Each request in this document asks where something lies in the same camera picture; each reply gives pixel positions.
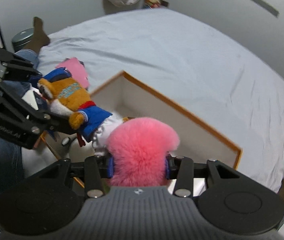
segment gray ribbed panel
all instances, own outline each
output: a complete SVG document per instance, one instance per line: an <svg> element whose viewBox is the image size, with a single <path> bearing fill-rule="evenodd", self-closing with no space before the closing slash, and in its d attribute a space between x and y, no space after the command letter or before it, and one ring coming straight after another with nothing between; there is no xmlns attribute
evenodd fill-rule
<svg viewBox="0 0 284 240"><path fill-rule="evenodd" d="M166 187L113 187L99 199L88 199L79 215L65 228L44 236L14 236L5 240L123 240L220 239L283 240L276 231L258 236L236 236L209 224L189 198L170 195Z"/></svg>

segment trash can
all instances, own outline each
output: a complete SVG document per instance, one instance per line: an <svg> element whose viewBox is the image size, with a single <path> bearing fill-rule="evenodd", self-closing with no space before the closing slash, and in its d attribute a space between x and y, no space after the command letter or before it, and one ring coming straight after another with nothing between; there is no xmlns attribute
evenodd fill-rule
<svg viewBox="0 0 284 240"><path fill-rule="evenodd" d="M12 46L14 52L23 49L23 47L32 39L32 36L33 36L33 28L26 29L16 34L12 38Z"/></svg>

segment mattress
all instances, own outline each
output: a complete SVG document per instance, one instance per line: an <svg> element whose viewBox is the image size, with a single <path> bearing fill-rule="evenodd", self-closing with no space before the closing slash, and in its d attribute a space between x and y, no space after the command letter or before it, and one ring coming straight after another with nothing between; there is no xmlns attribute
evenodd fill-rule
<svg viewBox="0 0 284 240"><path fill-rule="evenodd" d="M284 177L284 80L218 30L168 9L105 16L50 35L38 70L83 61L93 90L125 70L243 148L238 170L277 192Z"/></svg>

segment plush toy arm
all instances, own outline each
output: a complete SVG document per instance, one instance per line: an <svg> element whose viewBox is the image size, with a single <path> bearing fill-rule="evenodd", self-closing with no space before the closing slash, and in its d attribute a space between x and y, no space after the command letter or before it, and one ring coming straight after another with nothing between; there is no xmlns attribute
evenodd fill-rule
<svg viewBox="0 0 284 240"><path fill-rule="evenodd" d="M41 94L44 95L47 99L53 99L54 98L53 95L56 94L52 84L49 81L47 81L45 78L41 78L38 81L38 88Z"/></svg>
<svg viewBox="0 0 284 240"><path fill-rule="evenodd" d="M81 112L75 112L69 117L69 124L74 129L77 130L84 123L85 117Z"/></svg>

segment yellow plush toy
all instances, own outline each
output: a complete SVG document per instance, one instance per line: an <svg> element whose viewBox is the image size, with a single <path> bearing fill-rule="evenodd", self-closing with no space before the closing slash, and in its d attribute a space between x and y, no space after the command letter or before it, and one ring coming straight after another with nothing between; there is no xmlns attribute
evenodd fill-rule
<svg viewBox="0 0 284 240"><path fill-rule="evenodd" d="M69 124L79 130L95 149L104 148L110 133L123 123L110 112L95 105L86 89L64 67L57 68L38 81L40 92L49 100L50 110L69 117Z"/></svg>

